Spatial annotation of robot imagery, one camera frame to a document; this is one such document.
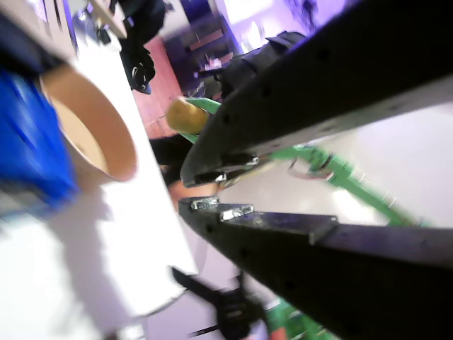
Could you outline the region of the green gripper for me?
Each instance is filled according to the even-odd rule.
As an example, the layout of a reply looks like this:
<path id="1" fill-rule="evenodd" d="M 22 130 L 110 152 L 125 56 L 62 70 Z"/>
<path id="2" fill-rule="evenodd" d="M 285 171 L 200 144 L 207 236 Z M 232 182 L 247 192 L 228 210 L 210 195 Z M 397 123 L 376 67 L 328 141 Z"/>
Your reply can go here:
<path id="1" fill-rule="evenodd" d="M 295 178 L 350 190 L 349 163 L 300 144 L 451 100 L 452 2 L 361 1 L 230 94 L 180 177 L 188 187 L 214 182 L 273 152 L 271 160 L 292 161 Z M 347 225 L 215 197 L 184 198 L 178 211 L 237 267 L 342 339 L 452 338 L 450 229 Z"/>

